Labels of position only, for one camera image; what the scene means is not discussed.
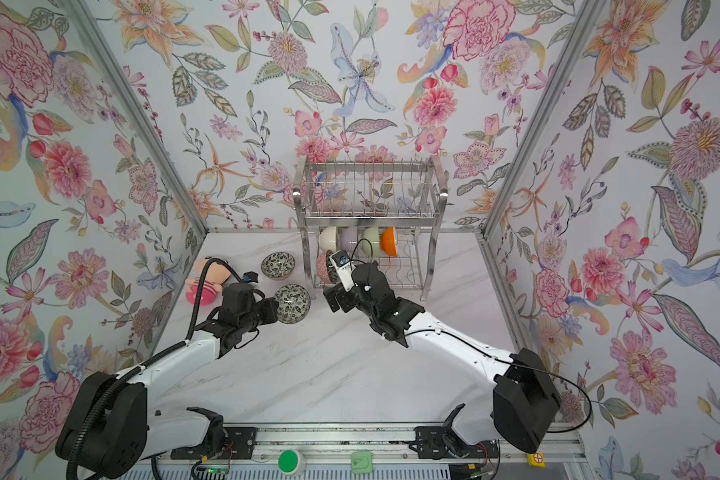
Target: orange bowl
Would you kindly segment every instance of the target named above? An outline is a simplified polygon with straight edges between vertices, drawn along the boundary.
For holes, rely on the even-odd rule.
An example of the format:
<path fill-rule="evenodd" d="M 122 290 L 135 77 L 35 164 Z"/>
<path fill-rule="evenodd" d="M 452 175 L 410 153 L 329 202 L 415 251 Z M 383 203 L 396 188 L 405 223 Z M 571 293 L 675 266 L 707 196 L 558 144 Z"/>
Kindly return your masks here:
<path fill-rule="evenodd" d="M 381 234 L 381 249 L 386 255 L 397 256 L 397 231 L 390 226 Z"/>

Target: metal dish rack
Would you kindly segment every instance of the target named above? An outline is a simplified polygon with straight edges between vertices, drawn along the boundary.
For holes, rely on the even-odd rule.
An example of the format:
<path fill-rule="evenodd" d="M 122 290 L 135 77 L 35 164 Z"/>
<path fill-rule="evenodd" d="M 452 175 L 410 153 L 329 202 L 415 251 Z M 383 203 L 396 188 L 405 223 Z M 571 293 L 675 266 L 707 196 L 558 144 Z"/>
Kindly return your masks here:
<path fill-rule="evenodd" d="M 429 295 L 434 274 L 437 236 L 440 233 L 448 199 L 447 180 L 439 156 L 428 159 L 395 160 L 392 163 L 365 164 L 330 162 L 313 164 L 299 161 L 293 187 L 304 274 L 314 288 L 327 286 L 313 274 L 315 260 L 310 253 L 309 234 L 318 236 L 327 226 L 357 226 L 358 237 L 369 226 L 397 228 L 397 257 L 375 260 L 392 288 L 422 290 Z M 431 228 L 427 273 L 421 274 L 418 240 L 421 228 Z M 362 248 L 357 256 L 368 261 Z M 316 298 L 312 288 L 310 295 Z"/>

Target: wallpapered wall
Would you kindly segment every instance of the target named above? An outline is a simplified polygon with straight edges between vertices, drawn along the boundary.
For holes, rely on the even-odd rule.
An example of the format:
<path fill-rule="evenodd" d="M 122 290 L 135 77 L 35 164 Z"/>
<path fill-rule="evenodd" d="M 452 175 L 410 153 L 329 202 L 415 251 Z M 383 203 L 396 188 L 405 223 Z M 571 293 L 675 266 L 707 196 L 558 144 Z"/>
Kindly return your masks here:
<path fill-rule="evenodd" d="M 610 0 L 571 80 L 490 237 L 519 321 L 600 477 L 720 478 L 720 0 Z"/>
<path fill-rule="evenodd" d="M 457 192 L 446 226 L 477 226 L 576 13 L 575 0 L 90 8 L 201 214 L 211 227 L 240 228 L 295 226 L 299 158 L 383 163 L 437 152 Z M 318 201 L 353 201 L 334 175 L 316 180 Z"/>
<path fill-rule="evenodd" d="M 80 383 L 148 354 L 201 239 L 61 10 L 0 3 L 0 479 L 61 478 Z"/>

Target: yellow sticker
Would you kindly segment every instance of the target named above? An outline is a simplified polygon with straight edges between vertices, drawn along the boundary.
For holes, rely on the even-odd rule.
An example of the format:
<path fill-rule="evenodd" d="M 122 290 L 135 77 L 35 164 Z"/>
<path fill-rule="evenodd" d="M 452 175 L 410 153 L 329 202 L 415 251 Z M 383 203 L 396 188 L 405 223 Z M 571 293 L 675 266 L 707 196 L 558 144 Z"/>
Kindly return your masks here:
<path fill-rule="evenodd" d="M 532 467 L 546 467 L 544 462 L 544 454 L 540 452 L 528 454 L 528 465 Z"/>

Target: white bottle with green cap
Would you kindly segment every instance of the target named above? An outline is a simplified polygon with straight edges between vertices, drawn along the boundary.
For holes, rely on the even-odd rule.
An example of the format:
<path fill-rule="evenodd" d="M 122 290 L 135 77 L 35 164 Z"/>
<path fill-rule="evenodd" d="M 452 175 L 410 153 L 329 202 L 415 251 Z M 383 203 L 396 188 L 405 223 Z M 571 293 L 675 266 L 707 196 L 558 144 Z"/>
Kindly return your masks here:
<path fill-rule="evenodd" d="M 307 468 L 307 461 L 298 450 L 285 450 L 280 454 L 277 466 L 280 468 L 282 475 L 297 477 L 304 473 Z"/>

